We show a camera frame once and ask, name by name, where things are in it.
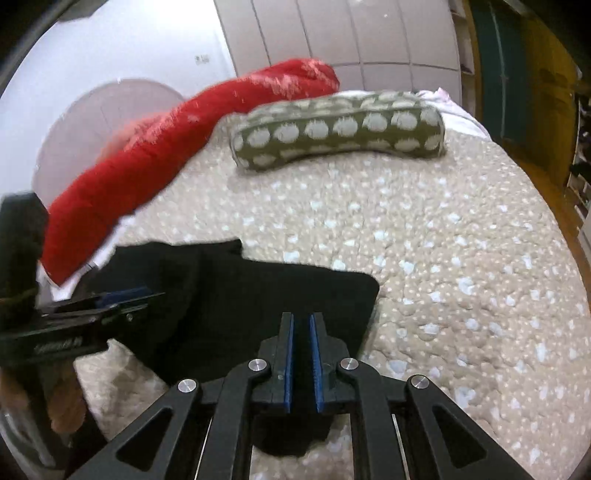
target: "black cloth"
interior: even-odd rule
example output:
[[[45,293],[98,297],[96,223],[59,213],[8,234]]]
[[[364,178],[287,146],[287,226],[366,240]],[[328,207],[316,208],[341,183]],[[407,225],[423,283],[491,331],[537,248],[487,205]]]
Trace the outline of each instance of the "black cloth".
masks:
[[[259,419],[254,443],[273,455],[303,455],[313,440],[326,438],[331,420],[315,413],[306,374],[309,315],[322,312],[328,334],[345,341],[354,355],[379,285],[362,273],[246,260],[241,250],[240,240],[117,248],[83,288],[101,293],[146,286],[166,293],[140,332],[118,340],[169,385],[187,377],[200,382],[224,377],[256,358],[262,340],[278,334],[283,312],[294,313],[294,415]]]

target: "metal screw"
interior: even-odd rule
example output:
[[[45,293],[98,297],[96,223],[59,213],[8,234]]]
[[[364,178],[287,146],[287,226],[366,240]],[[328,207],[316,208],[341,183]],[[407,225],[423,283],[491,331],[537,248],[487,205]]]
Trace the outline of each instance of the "metal screw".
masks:
[[[355,358],[343,358],[340,361],[340,366],[345,370],[355,370],[359,366],[359,362]]]
[[[265,362],[262,358],[255,358],[248,362],[248,368],[250,368],[253,372],[260,372],[267,368],[267,362]]]
[[[195,388],[197,388],[197,382],[195,380],[190,379],[190,378],[186,378],[185,380],[181,380],[178,383],[178,389],[183,393],[192,392],[193,390],[195,390]]]
[[[429,379],[424,375],[415,375],[410,379],[410,384],[414,388],[422,390],[423,388],[427,388],[429,386]]]

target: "blue gripper pad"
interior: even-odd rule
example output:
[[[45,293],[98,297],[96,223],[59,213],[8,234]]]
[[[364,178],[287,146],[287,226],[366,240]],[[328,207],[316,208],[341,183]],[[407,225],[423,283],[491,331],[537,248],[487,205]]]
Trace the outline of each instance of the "blue gripper pad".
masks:
[[[293,369],[294,369],[294,316],[290,320],[290,332],[287,338],[287,358],[285,360],[285,397],[284,405],[287,413],[291,413],[291,399],[294,387]]]
[[[119,290],[105,293],[96,301],[96,308],[101,309],[108,305],[122,303],[124,301],[140,299],[152,295],[148,287],[130,288],[129,290]]]
[[[316,332],[316,318],[314,315],[310,315],[310,347],[312,350],[312,374],[314,375],[314,396],[316,398],[316,410],[318,413],[322,413],[324,410],[322,360],[320,359],[318,333]]]

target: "polka dot bedspread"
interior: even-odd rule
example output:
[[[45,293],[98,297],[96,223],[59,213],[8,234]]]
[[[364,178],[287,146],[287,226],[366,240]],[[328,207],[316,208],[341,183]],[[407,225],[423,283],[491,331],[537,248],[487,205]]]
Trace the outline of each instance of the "polka dot bedspread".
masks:
[[[495,143],[448,131],[434,160],[356,152],[244,174],[228,146],[241,118],[220,122],[120,243],[237,236],[256,260],[374,275],[361,359],[389,377],[427,375],[534,478],[568,478],[591,437],[591,318],[525,173]],[[166,390],[116,342],[77,369],[108,437]],[[251,479],[288,478],[353,478],[346,417],[302,458],[255,449]]]

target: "green polka dot pillow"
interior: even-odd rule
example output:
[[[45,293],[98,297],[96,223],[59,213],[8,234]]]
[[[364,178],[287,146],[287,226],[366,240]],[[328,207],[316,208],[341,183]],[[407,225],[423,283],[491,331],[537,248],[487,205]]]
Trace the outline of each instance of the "green polka dot pillow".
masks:
[[[230,139],[236,163],[278,167],[307,155],[376,150],[410,157],[443,151],[439,111],[408,92],[335,94],[256,108]]]

